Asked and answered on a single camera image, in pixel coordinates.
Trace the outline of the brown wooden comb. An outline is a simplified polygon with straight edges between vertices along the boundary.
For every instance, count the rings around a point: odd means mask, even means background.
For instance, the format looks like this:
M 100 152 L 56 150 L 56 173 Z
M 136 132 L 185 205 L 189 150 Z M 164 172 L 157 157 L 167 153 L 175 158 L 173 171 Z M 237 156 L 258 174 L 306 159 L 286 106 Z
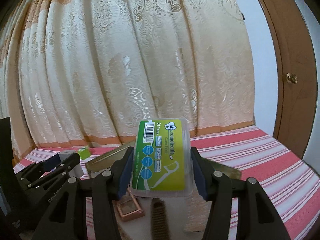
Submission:
M 151 202 L 150 219 L 152 239 L 170 239 L 165 204 L 159 198 L 153 198 Z

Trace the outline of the wooden door with knob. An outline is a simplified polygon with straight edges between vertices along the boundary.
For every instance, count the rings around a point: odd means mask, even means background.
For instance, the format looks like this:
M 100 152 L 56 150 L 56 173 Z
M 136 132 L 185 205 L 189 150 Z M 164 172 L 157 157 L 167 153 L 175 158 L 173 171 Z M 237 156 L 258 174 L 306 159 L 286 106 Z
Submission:
M 265 14 L 277 63 L 278 105 L 273 136 L 302 158 L 317 106 L 316 59 L 295 0 L 258 0 Z

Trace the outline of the white USB charger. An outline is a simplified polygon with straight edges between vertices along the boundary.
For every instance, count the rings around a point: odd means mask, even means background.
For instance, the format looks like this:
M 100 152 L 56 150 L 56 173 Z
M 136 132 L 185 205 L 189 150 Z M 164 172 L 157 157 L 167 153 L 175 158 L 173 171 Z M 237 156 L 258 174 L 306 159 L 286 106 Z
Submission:
M 76 150 L 63 150 L 58 155 L 70 177 L 81 178 L 84 175 L 80 165 L 80 155 Z

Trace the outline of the blue cube block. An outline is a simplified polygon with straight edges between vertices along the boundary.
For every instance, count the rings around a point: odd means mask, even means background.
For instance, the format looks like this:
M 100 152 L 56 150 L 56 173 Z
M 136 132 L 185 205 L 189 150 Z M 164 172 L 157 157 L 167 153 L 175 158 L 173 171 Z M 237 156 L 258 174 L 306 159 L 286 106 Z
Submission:
M 59 154 L 55 154 L 54 156 L 50 157 L 49 159 L 43 162 L 43 171 L 50 172 L 61 163 L 61 159 Z

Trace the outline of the green toy brick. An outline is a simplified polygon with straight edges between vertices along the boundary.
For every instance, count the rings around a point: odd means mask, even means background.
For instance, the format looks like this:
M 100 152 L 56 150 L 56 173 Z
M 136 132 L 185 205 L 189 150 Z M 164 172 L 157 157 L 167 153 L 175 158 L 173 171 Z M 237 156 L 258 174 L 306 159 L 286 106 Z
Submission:
M 80 156 L 81 160 L 85 160 L 91 156 L 90 148 L 87 146 L 78 149 L 76 152 Z

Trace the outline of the pink striped tablecloth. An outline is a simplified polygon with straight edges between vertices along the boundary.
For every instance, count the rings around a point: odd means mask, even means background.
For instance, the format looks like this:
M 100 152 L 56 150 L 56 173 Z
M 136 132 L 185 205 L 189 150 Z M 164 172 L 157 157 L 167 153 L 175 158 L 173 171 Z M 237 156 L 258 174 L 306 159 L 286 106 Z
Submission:
M 113 150 L 122 143 L 119 138 L 102 140 L 102 146 L 94 146 L 92 156 L 80 161 L 84 175 L 88 179 L 85 163 L 103 153 Z M 17 173 L 33 162 L 46 160 L 62 150 L 76 150 L 80 145 L 62 144 L 65 147 L 39 146 L 15 160 Z M 254 177 L 272 200 L 283 220 L 291 239 L 307 239 L 314 236 L 313 227 L 319 228 L 319 176 L 304 161 L 276 139 L 267 135 L 257 126 L 213 133 L 191 138 L 191 146 L 196 147 L 202 157 L 240 169 L 241 179 Z M 172 222 L 178 222 L 177 213 L 169 214 Z M 139 219 L 121 224 L 121 228 L 131 239 L 151 239 L 150 222 L 147 214 Z M 170 228 L 171 239 L 201 239 L 203 231 L 186 232 L 184 225 Z

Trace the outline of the white card box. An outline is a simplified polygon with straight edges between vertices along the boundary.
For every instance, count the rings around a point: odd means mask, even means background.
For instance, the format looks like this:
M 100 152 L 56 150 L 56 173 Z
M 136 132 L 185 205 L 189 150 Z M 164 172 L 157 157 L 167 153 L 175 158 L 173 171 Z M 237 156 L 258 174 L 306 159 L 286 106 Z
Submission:
M 186 232 L 204 231 L 207 225 L 212 202 L 205 201 L 193 190 L 192 194 L 185 199 L 187 206 L 187 221 L 184 226 Z

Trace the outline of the clear dental floss box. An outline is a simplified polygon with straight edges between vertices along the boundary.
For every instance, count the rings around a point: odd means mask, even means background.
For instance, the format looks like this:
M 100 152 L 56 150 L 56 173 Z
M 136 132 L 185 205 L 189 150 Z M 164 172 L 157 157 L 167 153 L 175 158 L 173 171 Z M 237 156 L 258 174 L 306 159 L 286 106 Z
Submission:
M 185 118 L 142 120 L 133 155 L 130 190 L 135 196 L 186 197 L 193 191 L 193 166 Z

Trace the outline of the cream floral curtain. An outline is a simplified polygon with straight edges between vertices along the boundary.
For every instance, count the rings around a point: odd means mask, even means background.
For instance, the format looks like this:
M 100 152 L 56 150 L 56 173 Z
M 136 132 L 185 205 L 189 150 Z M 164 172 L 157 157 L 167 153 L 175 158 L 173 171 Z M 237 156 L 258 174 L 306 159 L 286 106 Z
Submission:
M 34 148 L 132 141 L 141 120 L 192 136 L 251 126 L 254 71 L 236 0 L 16 0 L 1 20 L 1 117 Z

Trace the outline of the pink eyeshadow palette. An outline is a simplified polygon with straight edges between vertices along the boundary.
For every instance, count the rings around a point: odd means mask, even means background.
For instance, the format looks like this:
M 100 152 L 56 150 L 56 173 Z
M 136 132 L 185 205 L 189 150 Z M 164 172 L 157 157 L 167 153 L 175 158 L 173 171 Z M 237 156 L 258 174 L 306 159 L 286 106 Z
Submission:
M 129 222 L 145 216 L 145 212 L 140 206 L 138 199 L 132 194 L 129 188 L 118 201 L 114 201 L 114 206 L 122 222 Z

